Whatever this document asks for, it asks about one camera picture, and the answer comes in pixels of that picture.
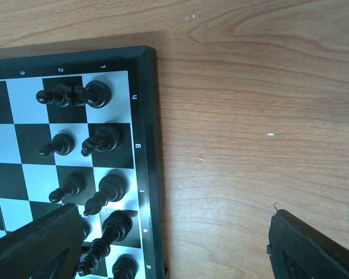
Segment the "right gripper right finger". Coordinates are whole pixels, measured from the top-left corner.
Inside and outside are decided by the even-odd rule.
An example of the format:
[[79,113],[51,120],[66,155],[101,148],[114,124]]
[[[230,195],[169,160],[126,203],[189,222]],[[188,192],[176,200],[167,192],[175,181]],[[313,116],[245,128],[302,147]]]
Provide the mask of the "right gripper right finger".
[[275,278],[349,278],[349,250],[287,210],[272,216],[268,238]]

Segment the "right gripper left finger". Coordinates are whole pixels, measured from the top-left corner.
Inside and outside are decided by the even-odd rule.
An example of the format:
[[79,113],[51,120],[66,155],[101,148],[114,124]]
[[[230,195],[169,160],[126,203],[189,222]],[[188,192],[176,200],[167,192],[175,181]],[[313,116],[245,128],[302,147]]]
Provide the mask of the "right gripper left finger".
[[0,238],[0,278],[72,278],[83,241],[77,206],[67,203]]

